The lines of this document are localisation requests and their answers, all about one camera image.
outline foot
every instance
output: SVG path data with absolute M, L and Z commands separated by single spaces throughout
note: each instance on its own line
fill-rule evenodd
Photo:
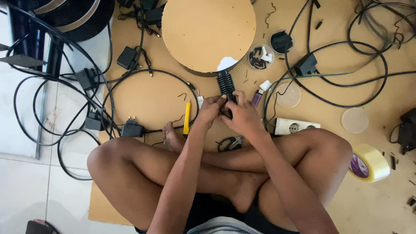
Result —
M 245 213 L 250 208 L 257 190 L 269 179 L 266 173 L 241 172 L 237 174 L 237 183 L 239 186 L 231 193 L 228 198 L 240 213 Z
M 163 139 L 165 140 L 163 144 L 168 148 L 168 150 L 176 153 L 182 152 L 185 142 L 178 136 L 178 134 L 176 134 L 175 129 L 173 128 L 173 123 L 168 122 L 166 126 L 163 127 L 162 132 Z

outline power strip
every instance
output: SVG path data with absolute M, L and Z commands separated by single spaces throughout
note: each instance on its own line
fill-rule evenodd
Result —
M 307 128 L 321 128 L 320 124 L 276 118 L 275 135 L 289 135 Z

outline black scissors handle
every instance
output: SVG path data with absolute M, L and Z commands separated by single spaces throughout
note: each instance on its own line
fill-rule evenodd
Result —
M 230 149 L 230 146 L 236 141 L 237 139 L 235 137 L 229 137 L 229 138 L 225 138 L 224 140 L 222 140 L 219 144 L 218 144 L 218 152 L 225 152 L 225 151 L 230 151 L 233 149 L 241 149 L 241 144 L 237 144 L 236 146 L 234 146 L 232 149 Z M 230 141 L 230 143 L 228 143 L 223 149 L 221 149 L 221 146 L 226 142 L 226 141 Z

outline clear tape roll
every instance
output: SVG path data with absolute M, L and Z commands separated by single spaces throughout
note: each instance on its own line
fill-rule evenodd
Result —
M 349 171 L 358 179 L 373 183 L 386 178 L 390 167 L 384 156 L 368 144 L 359 144 L 352 148 L 354 153 Z

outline plastic lid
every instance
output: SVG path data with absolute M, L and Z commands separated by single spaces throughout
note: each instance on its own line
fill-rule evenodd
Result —
M 277 94 L 277 102 L 283 107 L 292 108 L 300 102 L 301 94 L 299 87 L 293 82 L 289 87 L 287 87 L 288 85 L 289 83 L 285 83 L 277 87 L 276 92 L 284 93 L 283 95 Z
M 367 113 L 361 108 L 351 108 L 342 115 L 342 126 L 350 133 L 363 132 L 368 127 Z

